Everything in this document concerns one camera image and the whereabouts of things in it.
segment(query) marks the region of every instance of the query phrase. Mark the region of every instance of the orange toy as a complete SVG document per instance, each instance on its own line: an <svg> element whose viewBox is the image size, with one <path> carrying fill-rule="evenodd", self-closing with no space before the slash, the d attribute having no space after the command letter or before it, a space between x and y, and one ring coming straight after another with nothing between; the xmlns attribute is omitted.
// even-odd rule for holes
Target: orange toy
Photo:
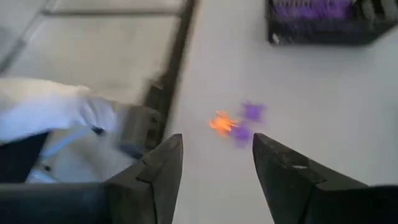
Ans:
<svg viewBox="0 0 398 224"><path fill-rule="evenodd" d="M237 127L238 122L229 118L229 115L225 111L217 111L217 118L210 120L209 125L218 131L223 137L227 137L228 133L232 131L232 127Z"/></svg>

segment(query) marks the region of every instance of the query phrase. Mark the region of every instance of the white cloth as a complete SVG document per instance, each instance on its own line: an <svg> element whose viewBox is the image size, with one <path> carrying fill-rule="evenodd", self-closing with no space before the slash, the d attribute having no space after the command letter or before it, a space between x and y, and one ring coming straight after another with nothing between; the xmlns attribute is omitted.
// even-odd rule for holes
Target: white cloth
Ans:
<svg viewBox="0 0 398 224"><path fill-rule="evenodd" d="M85 86L31 78L0 78L0 141L79 124L113 131L118 104Z"/></svg>

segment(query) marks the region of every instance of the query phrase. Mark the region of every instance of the black tray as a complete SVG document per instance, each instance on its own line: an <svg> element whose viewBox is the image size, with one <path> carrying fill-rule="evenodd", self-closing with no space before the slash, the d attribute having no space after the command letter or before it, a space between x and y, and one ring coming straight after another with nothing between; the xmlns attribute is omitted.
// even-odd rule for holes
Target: black tray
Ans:
<svg viewBox="0 0 398 224"><path fill-rule="evenodd" d="M373 15L364 13L365 1L369 1L366 3ZM342 2L347 3L344 0L266 0L268 41L274 45L366 45L397 24L398 16L387 15L380 0L360 0L341 6ZM319 10L319 4L326 5ZM339 7L340 15L330 16L328 7Z"/></svg>

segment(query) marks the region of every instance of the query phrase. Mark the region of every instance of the small toy piece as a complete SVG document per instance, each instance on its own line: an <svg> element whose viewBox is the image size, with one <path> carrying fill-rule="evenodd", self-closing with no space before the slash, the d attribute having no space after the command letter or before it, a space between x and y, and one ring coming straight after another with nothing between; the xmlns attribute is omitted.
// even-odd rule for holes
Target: small toy piece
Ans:
<svg viewBox="0 0 398 224"><path fill-rule="evenodd" d="M275 0L276 15L283 19L346 19L350 0Z"/></svg>
<svg viewBox="0 0 398 224"><path fill-rule="evenodd" d="M223 137L228 137L228 133L232 131L232 127L236 127L238 122L229 118L225 111L217 111L217 118L210 120L209 125L218 131Z"/></svg>
<svg viewBox="0 0 398 224"><path fill-rule="evenodd" d="M264 105L256 105L251 103L244 103L244 117L252 121L261 121L262 111L266 108Z"/></svg>
<svg viewBox="0 0 398 224"><path fill-rule="evenodd" d="M246 143L252 136L246 122L240 123L238 126L232 128L232 136L240 143Z"/></svg>

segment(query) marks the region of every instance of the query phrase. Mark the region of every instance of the purple toy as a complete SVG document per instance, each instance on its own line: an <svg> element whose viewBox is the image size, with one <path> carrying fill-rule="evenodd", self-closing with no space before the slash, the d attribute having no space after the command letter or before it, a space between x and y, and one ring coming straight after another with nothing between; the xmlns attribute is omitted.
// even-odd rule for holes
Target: purple toy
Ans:
<svg viewBox="0 0 398 224"><path fill-rule="evenodd" d="M266 109L264 105L256 105L251 103L244 103L244 117L252 121L261 121L262 111Z"/></svg>
<svg viewBox="0 0 398 224"><path fill-rule="evenodd" d="M274 9L283 19L346 19L350 0L274 0Z"/></svg>
<svg viewBox="0 0 398 224"><path fill-rule="evenodd" d="M246 122L242 122L237 127L233 127L231 133L239 146L246 145L253 136L253 133L249 130Z"/></svg>

